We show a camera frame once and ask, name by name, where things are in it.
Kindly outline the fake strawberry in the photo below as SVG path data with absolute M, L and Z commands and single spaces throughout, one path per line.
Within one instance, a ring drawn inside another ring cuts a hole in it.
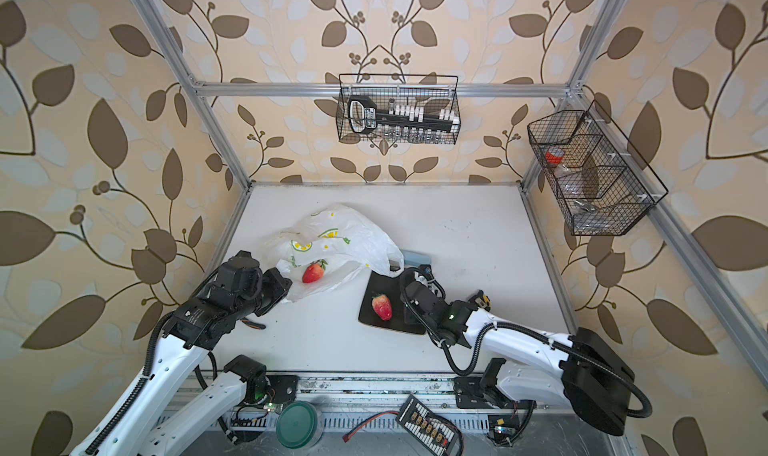
M 372 309 L 382 321 L 390 321 L 393 316 L 392 303 L 385 294 L 379 294 L 372 298 Z
M 310 263 L 304 271 L 302 282 L 310 284 L 321 280 L 325 275 L 326 267 L 327 261 L 325 259 L 319 259 Z

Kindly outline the white lemon-print plastic bag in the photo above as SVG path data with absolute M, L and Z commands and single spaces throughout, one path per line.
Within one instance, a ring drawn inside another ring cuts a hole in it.
M 366 270 L 394 277 L 404 269 L 401 250 L 390 236 L 362 213 L 342 204 L 316 211 L 294 226 L 262 238 L 255 258 L 293 281 L 287 296 L 291 302 L 339 290 Z M 305 269 L 319 259 L 327 261 L 324 277 L 303 283 Z

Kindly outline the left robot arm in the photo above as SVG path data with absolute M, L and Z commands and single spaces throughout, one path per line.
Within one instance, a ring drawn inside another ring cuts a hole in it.
M 291 286 L 278 269 L 262 268 L 248 251 L 222 263 L 158 321 L 142 369 L 73 454 L 180 455 L 236 406 L 271 402 L 275 391 L 265 365 L 239 355 L 173 416 L 161 418 L 222 337 L 248 316 L 267 314 Z

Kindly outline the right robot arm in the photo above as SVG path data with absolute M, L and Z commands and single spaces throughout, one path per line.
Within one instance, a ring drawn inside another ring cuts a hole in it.
M 652 415 L 634 372 L 594 331 L 552 333 L 508 321 L 492 314 L 481 290 L 450 301 L 428 265 L 404 269 L 398 282 L 407 314 L 425 328 L 455 375 L 472 375 L 482 351 L 493 353 L 481 391 L 490 405 L 564 402 L 582 421 L 613 436 L 624 434 L 627 419 Z

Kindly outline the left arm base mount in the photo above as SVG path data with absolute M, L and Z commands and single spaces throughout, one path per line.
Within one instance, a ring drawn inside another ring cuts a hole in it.
M 296 400 L 299 376 L 293 374 L 268 374 L 265 407 L 289 405 Z

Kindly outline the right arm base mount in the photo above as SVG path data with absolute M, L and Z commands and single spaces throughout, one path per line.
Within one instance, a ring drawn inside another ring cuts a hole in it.
M 456 377 L 453 379 L 456 406 L 459 409 L 499 409 L 512 411 L 536 408 L 532 400 L 512 400 L 505 396 L 494 381 L 485 377 Z

